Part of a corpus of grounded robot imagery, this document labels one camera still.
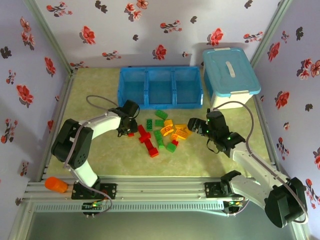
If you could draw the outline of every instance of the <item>blue lid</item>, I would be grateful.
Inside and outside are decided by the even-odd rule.
[[[258,78],[242,48],[208,49],[202,55],[205,71],[218,97],[230,97],[231,92],[239,91],[260,92]]]

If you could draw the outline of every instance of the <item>orange cap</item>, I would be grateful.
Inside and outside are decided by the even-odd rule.
[[[58,193],[65,193],[68,189],[68,184],[54,176],[49,177],[47,180],[45,180],[44,186],[51,190]]]

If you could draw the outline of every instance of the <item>container handle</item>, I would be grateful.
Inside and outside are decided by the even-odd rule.
[[[236,77],[236,74],[235,74],[234,68],[232,67],[231,63],[230,63],[229,61],[226,61],[225,64],[226,64],[226,66],[227,66],[228,69],[229,69],[230,76],[231,76],[232,78],[235,78],[235,77]]]

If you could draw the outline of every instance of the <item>white plastic container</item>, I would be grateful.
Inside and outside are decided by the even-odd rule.
[[[261,91],[258,78],[242,48],[223,47],[205,50],[203,64],[204,83],[211,98],[212,108],[229,101],[245,104],[252,95]],[[219,109],[239,107],[242,105],[230,103]]]

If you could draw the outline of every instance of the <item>blue storage box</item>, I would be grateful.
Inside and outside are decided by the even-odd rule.
[[[119,106],[132,100],[141,109],[195,109],[204,93],[196,66],[123,67],[117,96]]]
[[[251,64],[239,47],[208,49],[203,52],[204,83],[213,108],[228,102],[245,104],[261,90]],[[221,109],[238,108],[242,105],[229,103]]]

